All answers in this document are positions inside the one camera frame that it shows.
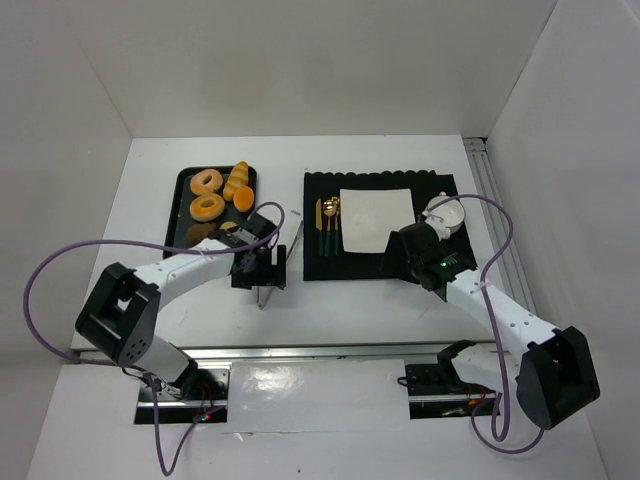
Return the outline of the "metal tongs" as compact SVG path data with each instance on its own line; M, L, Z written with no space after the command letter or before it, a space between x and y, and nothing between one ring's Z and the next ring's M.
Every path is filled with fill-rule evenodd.
M292 237L291 242L287 246L286 250L286 263L289 263L293 253L295 252L297 245L300 241L300 237L302 236L303 231L303 220L300 220L297 225L297 229L295 235ZM259 287L257 289L257 307L259 310L264 310L269 303L269 300L273 294L273 292L277 290L277 287Z

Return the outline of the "small tan round bun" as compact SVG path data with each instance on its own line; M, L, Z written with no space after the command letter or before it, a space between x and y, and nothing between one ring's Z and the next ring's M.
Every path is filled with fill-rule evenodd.
M219 226L219 229L220 229L220 230L225 230L225 231L230 231L230 230L232 230L232 229L236 228L237 226L238 226L238 224L237 224L237 223L235 223L235 222L233 222L233 221L227 221L227 222L222 223L222 224Z

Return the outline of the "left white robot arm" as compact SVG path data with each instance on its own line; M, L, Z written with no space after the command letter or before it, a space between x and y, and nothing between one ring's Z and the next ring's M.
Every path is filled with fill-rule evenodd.
M258 213L219 228L189 250L152 264L106 267L76 320L76 331L117 366L137 369L169 387L178 398L190 394L203 374L183 350L155 333L168 304L213 280L229 277L240 289L286 286L286 247L272 258L277 226Z

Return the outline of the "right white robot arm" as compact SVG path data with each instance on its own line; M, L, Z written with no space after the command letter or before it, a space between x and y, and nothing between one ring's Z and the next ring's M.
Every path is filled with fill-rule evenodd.
M599 398L585 335L542 320L482 281L476 264L447 251L431 225L419 222L391 232L381 269L435 293L489 332L499 333L496 346L505 350L503 360L469 340L438 353L449 384L510 392L526 417L543 430L553 429Z

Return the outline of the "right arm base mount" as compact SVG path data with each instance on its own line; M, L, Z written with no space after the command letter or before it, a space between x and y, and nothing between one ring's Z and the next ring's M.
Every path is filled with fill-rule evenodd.
M495 392L463 382L453 369L452 360L472 346L472 341L458 341L440 351L432 363L405 366L397 383L407 391L411 420L469 417L476 407L479 416L492 414Z

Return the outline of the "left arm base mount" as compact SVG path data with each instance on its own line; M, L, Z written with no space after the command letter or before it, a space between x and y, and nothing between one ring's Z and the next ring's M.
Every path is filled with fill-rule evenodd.
M183 392L155 380L161 425L190 424L198 418L202 424L227 422L230 361L200 361L199 371Z

